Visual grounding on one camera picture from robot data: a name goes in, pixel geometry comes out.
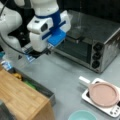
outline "blue object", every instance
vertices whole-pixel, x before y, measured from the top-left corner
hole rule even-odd
[[[50,28],[50,32],[46,33],[46,34],[42,37],[42,40],[44,40],[44,39],[47,38],[49,35],[51,35],[52,32],[55,31],[56,28],[60,28],[60,27],[63,26],[64,24],[66,24],[66,21],[62,22],[62,23],[59,24],[57,27],[52,27],[52,28]]]
[[[57,46],[61,43],[66,37],[66,33],[62,31],[60,28],[53,31],[52,36],[48,39],[48,43],[53,46]]]
[[[39,18],[39,19],[52,18],[53,23],[54,23],[54,27],[58,26],[59,23],[61,22],[60,11],[59,10],[57,12],[51,14],[51,15],[48,15],[48,16],[37,16],[36,15],[36,17]]]
[[[88,111],[74,112],[68,120],[97,120],[96,117]]]

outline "wooden crate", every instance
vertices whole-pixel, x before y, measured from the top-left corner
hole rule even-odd
[[[17,120],[55,120],[48,98],[0,69],[0,99]]]

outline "cable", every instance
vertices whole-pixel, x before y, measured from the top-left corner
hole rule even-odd
[[[13,49],[14,51],[20,53],[20,54],[23,54],[23,55],[28,55],[28,56],[33,56],[33,57],[38,57],[38,56],[41,56],[43,54],[49,54],[50,53],[50,50],[48,48],[46,48],[44,51],[40,52],[40,54],[38,55],[33,55],[33,54],[28,54],[28,53],[24,53],[24,52],[21,52],[15,48],[13,48],[11,45],[9,45],[5,40],[4,38],[2,37],[1,33],[0,33],[0,37],[1,37],[1,40],[8,46],[10,47],[11,49]]]
[[[3,8],[2,8],[2,10],[1,10],[1,12],[0,12],[0,18],[1,18],[1,16],[2,16],[2,13],[3,13],[3,11],[4,11],[4,9],[5,9],[8,1],[9,1],[9,0],[7,0],[7,1],[5,2],[4,6],[3,6]]]

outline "table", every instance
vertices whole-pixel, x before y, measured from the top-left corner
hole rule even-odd
[[[48,98],[1,68],[0,99],[17,120],[54,120]]]
[[[77,110],[88,110],[98,120],[119,120],[109,117],[82,100],[81,95],[86,88],[79,84],[78,78],[83,76],[91,81],[101,78],[120,87],[120,55],[102,74],[95,73],[56,53],[43,55],[19,69],[55,93],[56,120],[67,120],[70,114]]]

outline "kitchen counter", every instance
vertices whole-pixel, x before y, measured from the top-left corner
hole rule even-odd
[[[70,114],[77,110],[88,110],[98,120],[119,120],[109,117],[82,100],[81,95],[86,88],[79,84],[78,78],[83,76],[91,81],[101,78],[120,87],[120,55],[102,74],[97,74],[56,53],[43,55],[19,70],[55,93],[56,120],[67,120]]]

